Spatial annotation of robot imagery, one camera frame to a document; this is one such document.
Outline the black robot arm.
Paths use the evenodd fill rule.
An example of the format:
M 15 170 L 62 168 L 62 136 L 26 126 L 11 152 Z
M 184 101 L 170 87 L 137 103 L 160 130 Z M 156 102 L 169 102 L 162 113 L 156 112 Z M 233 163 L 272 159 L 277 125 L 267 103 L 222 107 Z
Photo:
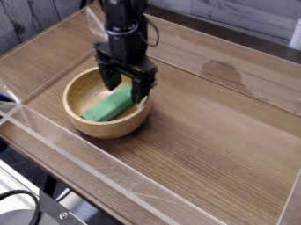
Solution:
M 105 13 L 107 42 L 95 42 L 95 58 L 106 88 L 113 91 L 122 75 L 131 79 L 131 101 L 149 96 L 158 67 L 147 56 L 149 25 L 145 16 L 149 0 L 99 0 Z

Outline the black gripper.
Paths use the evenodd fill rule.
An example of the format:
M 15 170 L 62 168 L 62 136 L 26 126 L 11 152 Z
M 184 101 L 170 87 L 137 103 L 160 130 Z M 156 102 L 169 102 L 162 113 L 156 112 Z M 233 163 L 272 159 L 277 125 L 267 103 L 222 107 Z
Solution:
M 122 74 L 131 78 L 131 100 L 139 103 L 150 94 L 158 67 L 147 56 L 149 25 L 123 28 L 105 25 L 106 42 L 95 42 L 97 62 L 106 88 L 113 91 L 122 83 Z

